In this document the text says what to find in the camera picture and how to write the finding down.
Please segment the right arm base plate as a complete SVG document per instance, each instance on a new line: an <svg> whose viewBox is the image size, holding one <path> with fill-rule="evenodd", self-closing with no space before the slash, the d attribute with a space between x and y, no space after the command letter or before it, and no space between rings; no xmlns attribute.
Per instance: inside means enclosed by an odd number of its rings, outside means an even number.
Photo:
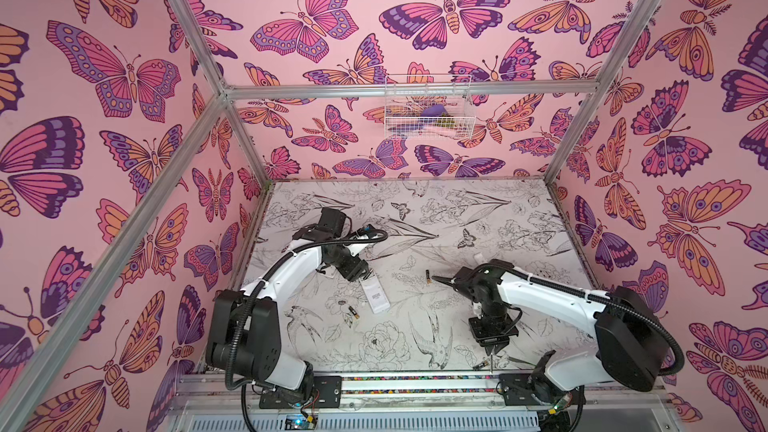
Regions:
<svg viewBox="0 0 768 432"><path fill-rule="evenodd" d="M586 404L584 393L578 388L569 391L560 389L543 374L533 372L500 374L496 392L503 397L507 406L561 410Z"/></svg>

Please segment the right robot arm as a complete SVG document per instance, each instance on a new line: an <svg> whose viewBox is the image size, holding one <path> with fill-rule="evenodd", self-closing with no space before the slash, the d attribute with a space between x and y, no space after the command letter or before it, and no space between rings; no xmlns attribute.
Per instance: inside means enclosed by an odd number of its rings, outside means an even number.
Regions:
<svg viewBox="0 0 768 432"><path fill-rule="evenodd" d="M478 307L468 323L473 339L490 356L519 334L520 319L512 317L512 311L537 311L592 338L592 343L570 352L548 351L535 364L524 388L541 403L607 382L649 392L658 378L675 375L685 365L678 341L626 287L578 288L501 260L463 267L440 281Z"/></svg>

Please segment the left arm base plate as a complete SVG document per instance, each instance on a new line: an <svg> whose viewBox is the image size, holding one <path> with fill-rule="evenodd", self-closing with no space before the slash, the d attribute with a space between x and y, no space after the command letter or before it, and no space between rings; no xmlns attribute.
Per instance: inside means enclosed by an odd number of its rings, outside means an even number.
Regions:
<svg viewBox="0 0 768 432"><path fill-rule="evenodd" d="M265 389L260 396L259 408L269 409L310 409L340 407L342 377L312 376L304 380L296 390L275 386Z"/></svg>

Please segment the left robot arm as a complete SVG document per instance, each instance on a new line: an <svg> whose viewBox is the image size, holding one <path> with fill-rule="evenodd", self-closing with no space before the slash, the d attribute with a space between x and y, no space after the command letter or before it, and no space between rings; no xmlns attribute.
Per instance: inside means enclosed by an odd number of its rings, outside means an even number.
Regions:
<svg viewBox="0 0 768 432"><path fill-rule="evenodd" d="M355 282L370 274L359 254L381 243L388 233L372 225L346 230L351 219L332 208L296 231L280 256L252 283L218 294L205 362L224 372L228 390L251 383L303 391L312 382L310 365L282 346L281 309L311 274L332 268Z"/></svg>

